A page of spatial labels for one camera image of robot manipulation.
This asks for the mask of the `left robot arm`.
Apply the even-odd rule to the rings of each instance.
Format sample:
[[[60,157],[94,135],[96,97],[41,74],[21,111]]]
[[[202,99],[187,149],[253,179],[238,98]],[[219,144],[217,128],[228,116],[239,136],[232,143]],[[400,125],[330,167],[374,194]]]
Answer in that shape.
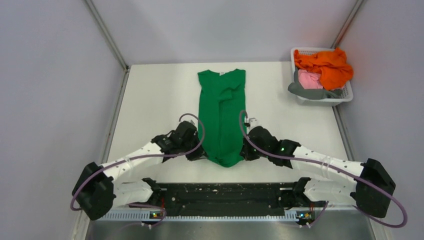
[[[176,129],[153,137],[141,148],[115,161],[87,164],[72,190],[70,208],[83,211],[90,220],[96,221],[115,207],[135,203],[156,206],[161,198],[160,188],[148,177],[141,177],[141,172],[172,158],[185,156],[195,160],[203,156],[205,137],[199,133],[205,134],[206,130],[201,121],[198,123],[200,127],[181,121]]]

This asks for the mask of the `green t shirt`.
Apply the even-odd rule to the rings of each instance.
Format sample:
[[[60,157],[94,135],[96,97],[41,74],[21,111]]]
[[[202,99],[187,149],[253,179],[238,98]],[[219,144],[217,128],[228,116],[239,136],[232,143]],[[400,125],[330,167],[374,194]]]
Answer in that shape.
[[[198,105],[199,138],[208,160],[225,168],[240,161],[244,137],[239,114],[246,109],[246,71],[198,72],[201,87]]]

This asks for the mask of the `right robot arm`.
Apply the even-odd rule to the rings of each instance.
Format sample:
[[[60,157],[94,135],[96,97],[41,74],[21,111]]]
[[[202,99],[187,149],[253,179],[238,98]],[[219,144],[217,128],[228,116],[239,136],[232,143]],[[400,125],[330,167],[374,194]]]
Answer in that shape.
[[[318,176],[297,181],[293,192],[297,205],[328,201],[353,205],[375,218],[386,217],[396,184],[378,160],[359,162],[331,157],[296,141],[278,140],[260,125],[241,132],[246,160],[266,158],[276,166]]]

